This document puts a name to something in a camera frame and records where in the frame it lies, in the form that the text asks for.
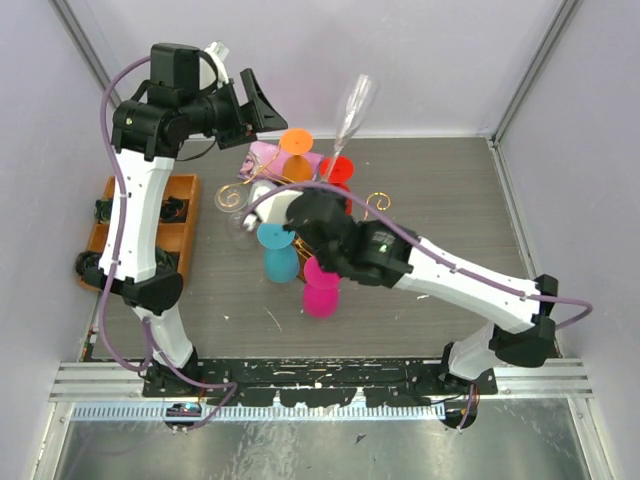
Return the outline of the orange wine glass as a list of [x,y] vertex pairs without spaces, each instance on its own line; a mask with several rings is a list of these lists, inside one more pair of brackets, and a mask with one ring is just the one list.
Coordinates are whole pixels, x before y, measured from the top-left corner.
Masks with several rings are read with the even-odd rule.
[[288,155],[282,166],[282,176],[290,183],[312,178],[313,169],[306,158],[312,146],[312,135],[301,128],[289,129],[281,136],[279,147]]

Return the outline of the red wine glass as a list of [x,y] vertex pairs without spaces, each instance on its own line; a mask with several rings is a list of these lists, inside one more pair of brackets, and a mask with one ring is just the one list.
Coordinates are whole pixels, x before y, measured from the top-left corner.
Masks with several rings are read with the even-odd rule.
[[345,156],[339,156],[335,161],[333,170],[331,171],[328,179],[325,179],[325,174],[329,167],[330,161],[330,157],[325,157],[320,162],[318,171],[320,175],[319,180],[321,182],[337,186],[345,191],[349,191],[347,183],[354,174],[353,162]]

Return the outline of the gold wire wine glass rack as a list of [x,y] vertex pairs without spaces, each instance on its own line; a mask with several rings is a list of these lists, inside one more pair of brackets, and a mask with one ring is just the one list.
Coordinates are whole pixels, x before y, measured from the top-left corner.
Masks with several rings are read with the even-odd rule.
[[[251,146],[243,161],[235,184],[222,186],[216,193],[216,206],[227,212],[242,211],[265,192],[285,184],[320,180],[330,163],[328,157],[307,152],[291,154],[274,146],[258,142]],[[311,189],[288,189],[262,202],[246,218],[243,227],[253,230],[254,223],[288,225],[294,232],[306,220],[319,219],[325,223],[335,214],[335,207],[344,206],[345,214],[352,213],[352,201],[341,195]]]

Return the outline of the clear tall wine glass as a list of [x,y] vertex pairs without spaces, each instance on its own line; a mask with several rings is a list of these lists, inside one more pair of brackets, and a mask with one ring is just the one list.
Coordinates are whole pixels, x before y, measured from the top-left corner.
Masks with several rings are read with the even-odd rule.
[[337,128],[333,142],[333,150],[325,172],[321,175],[323,182],[329,182],[338,157],[347,143],[359,131],[371,107],[377,92],[376,81],[367,74],[359,74],[349,82],[346,93],[341,98],[337,109]]

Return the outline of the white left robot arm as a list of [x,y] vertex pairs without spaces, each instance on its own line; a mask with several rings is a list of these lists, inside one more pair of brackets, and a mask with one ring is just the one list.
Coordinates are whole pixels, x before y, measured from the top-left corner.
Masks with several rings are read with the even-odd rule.
[[251,143],[258,134],[281,131],[286,120],[272,107],[252,69],[240,74],[247,95],[240,103],[220,41],[200,49],[157,43],[150,54],[115,76],[122,80],[149,64],[150,74],[113,114],[100,118],[115,186],[105,248],[83,280],[104,296],[116,294],[141,320],[143,362],[114,360],[160,380],[165,389],[188,396],[210,386],[201,380],[197,351],[179,312],[182,275],[156,262],[156,236],[165,188],[184,142],[193,135],[213,139],[220,149]]

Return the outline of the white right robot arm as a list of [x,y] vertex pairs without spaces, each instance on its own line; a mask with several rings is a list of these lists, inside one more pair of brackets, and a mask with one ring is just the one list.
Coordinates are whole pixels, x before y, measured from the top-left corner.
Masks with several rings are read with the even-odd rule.
[[258,181],[250,189],[246,230],[280,224],[313,252],[320,268],[360,285],[427,294],[474,312],[487,324],[443,350],[438,379],[459,394],[501,363],[542,366],[554,352],[552,306],[558,282],[509,277],[437,248],[389,220],[356,221],[346,212],[354,195],[332,185],[299,189]]

